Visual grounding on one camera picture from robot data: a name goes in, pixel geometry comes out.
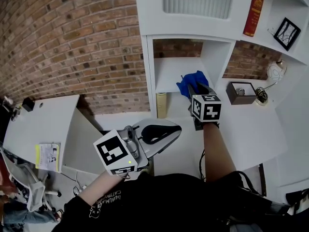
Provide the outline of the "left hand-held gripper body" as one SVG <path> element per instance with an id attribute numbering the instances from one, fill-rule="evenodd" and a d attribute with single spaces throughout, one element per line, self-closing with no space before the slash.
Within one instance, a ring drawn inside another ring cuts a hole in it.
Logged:
<path id="1" fill-rule="evenodd" d="M 109 175 L 124 176 L 149 164 L 132 126 L 111 130 L 95 141 L 94 147 Z"/>

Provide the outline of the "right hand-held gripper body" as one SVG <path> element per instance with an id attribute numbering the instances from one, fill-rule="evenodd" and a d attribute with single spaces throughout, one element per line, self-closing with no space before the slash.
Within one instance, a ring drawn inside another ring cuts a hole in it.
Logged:
<path id="1" fill-rule="evenodd" d="M 193 95 L 189 111 L 194 118 L 196 131 L 203 130 L 205 123 L 214 123 L 218 126 L 222 102 L 216 94 Z"/>

